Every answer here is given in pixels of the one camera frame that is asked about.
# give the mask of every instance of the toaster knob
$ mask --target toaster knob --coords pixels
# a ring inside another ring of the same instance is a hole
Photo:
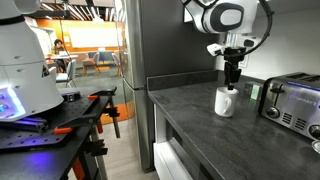
[[[279,110],[275,107],[269,107],[266,113],[271,118],[278,118],[280,116]]]
[[[284,90],[280,89],[279,87],[272,88],[270,91],[277,94],[284,93]]]
[[[315,139],[320,140],[320,125],[313,125],[309,128],[309,133]]]

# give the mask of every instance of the kitchen counter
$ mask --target kitchen counter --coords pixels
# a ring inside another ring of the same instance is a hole
[[[214,112],[222,82],[149,91],[194,156],[214,179],[320,179],[311,139],[257,113],[258,101],[240,96],[232,118]]]

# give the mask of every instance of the white mug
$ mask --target white mug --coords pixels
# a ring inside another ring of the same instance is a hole
[[[222,117],[231,117],[234,114],[239,91],[228,90],[227,87],[219,87],[216,92],[214,111]]]

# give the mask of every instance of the refrigerator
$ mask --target refrigerator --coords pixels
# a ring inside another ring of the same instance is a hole
[[[115,9],[131,145],[141,169],[150,172],[155,124],[147,78],[213,70],[214,58],[206,47],[218,36],[184,23],[180,0],[115,0]]]

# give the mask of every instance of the toaster slot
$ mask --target toaster slot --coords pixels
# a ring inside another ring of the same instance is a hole
[[[310,75],[306,74],[306,73],[299,73],[299,74],[287,76],[287,78],[290,78],[290,79],[301,79],[301,78],[305,78],[305,77],[310,77]]]
[[[311,77],[303,78],[301,80],[308,81],[308,82],[316,82],[316,81],[320,81],[320,76],[311,76]]]

